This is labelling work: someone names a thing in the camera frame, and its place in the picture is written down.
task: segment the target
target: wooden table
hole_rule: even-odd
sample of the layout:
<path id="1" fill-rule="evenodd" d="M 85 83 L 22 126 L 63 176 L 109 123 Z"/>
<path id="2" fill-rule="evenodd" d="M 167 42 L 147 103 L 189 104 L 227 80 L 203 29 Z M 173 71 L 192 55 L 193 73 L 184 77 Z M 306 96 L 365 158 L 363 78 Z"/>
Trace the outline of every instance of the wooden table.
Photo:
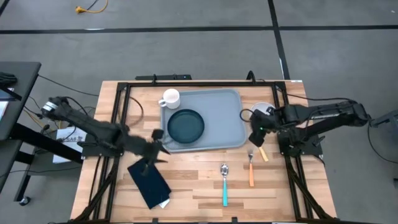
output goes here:
<path id="1" fill-rule="evenodd" d="M 110 121 L 117 83 L 103 82 L 95 119 Z M 303 83 L 286 81 L 286 86 L 287 93 L 305 96 Z M 210 88 L 214 87 L 177 87 L 176 89 L 184 91 Z M 131 127 L 131 133 L 150 138 L 152 130 L 160 127 L 158 100 L 166 89 L 168 87 L 131 89 L 131 96 L 142 104 L 145 114 L 143 121 Z M 272 104 L 274 102 L 271 88 L 267 86 L 234 89 L 241 95 L 243 108 L 250 108 L 260 101 Z M 291 96 L 289 103 L 308 105 L 306 100 Z M 139 115 L 140 109 L 137 104 L 129 102 L 126 124 L 134 122 Z M 285 161 L 279 153 L 275 134 L 268 134 L 262 147 L 268 155 L 269 162 L 263 162 L 260 152 L 254 151 L 255 187 L 253 188 L 249 187 L 247 150 L 255 147 L 249 141 L 243 147 L 236 149 L 160 155 L 161 159 L 168 160 L 168 163 L 156 166 L 172 189 L 172 193 L 170 203 L 164 209 L 155 207 L 152 210 L 147 208 L 127 171 L 127 167 L 139 157 L 126 153 L 119 164 L 111 222 L 151 222 L 152 218 L 159 218 L 160 222 L 230 222 L 231 217 L 237 217 L 240 222 L 294 221 Z M 309 191 L 325 211 L 335 217 L 336 212 L 323 164 L 313 156 L 302 156 L 302 160 Z M 84 161 L 71 218 L 79 215 L 88 204 L 96 161 L 95 157 Z M 224 162 L 229 165 L 228 207 L 223 207 L 222 204 L 223 179 L 220 165 Z M 299 190 L 297 192 L 301 214 L 305 217 L 302 194 Z M 106 192 L 102 200 L 100 218 L 104 215 L 107 196 Z"/>

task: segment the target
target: floor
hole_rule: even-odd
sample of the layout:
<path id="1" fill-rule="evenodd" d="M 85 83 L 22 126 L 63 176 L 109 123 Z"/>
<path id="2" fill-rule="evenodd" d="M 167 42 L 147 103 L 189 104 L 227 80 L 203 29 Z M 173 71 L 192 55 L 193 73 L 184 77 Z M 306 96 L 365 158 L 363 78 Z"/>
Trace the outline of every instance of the floor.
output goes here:
<path id="1" fill-rule="evenodd" d="M 265 0 L 113 0 L 99 14 L 76 15 L 92 0 L 10 0 L 0 17 L 2 30 L 100 29 L 189 26 L 272 26 Z M 94 9 L 99 9 L 99 1 Z M 289 73 L 280 68 L 272 30 L 103 34 L 0 34 L 0 60 L 38 61 L 40 74 L 64 85 L 98 93 L 103 80 L 136 75 L 191 74 L 194 79 L 257 78 L 303 80 L 307 96 L 348 97 L 372 117 L 398 109 L 398 29 L 286 30 L 289 26 L 398 25 L 397 1 L 274 0 Z M 42 105 L 50 96 L 71 96 L 95 106 L 96 98 L 38 79 L 31 96 Z M 36 110 L 33 102 L 27 106 Z M 27 116 L 19 122 L 39 127 Z M 377 150 L 398 161 L 389 125 L 371 130 Z M 343 220 L 396 223 L 398 165 L 369 146 L 366 127 L 325 134 L 326 171 L 338 216 Z M 24 146 L 23 150 L 32 148 Z M 25 167 L 16 162 L 13 169 Z M 26 207 L 13 202 L 22 173 L 11 174 L 0 195 L 1 223 L 65 222 L 69 219 L 78 170 L 33 177 Z"/>

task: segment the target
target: spoon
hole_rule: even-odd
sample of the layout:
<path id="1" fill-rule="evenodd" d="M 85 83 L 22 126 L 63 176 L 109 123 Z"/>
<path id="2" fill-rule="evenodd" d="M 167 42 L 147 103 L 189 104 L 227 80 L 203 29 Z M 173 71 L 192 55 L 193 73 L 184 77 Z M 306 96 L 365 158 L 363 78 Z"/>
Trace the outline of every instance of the spoon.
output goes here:
<path id="1" fill-rule="evenodd" d="M 226 164 L 221 165 L 221 175 L 224 177 L 224 190 L 223 190 L 223 206 L 228 206 L 228 195 L 226 192 L 226 176 L 228 174 L 228 166 Z"/>

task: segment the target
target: fork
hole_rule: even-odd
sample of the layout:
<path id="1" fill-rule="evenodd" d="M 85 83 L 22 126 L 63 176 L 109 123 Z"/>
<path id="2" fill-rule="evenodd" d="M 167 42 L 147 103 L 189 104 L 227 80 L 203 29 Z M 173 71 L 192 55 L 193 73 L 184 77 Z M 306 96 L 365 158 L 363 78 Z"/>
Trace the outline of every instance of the fork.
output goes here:
<path id="1" fill-rule="evenodd" d="M 248 150 L 249 154 L 249 185 L 250 187 L 254 187 L 254 175 L 253 175 L 253 150 Z"/>

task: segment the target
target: white mug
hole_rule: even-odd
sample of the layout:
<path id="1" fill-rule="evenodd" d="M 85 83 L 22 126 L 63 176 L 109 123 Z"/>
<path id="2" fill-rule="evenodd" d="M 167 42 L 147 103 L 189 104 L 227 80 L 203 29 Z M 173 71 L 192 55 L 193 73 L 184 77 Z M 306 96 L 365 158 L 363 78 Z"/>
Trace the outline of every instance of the white mug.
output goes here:
<path id="1" fill-rule="evenodd" d="M 175 109 L 180 106 L 180 93 L 175 89 L 168 89 L 163 93 L 163 99 L 159 100 L 159 106 L 167 106 L 170 109 Z"/>

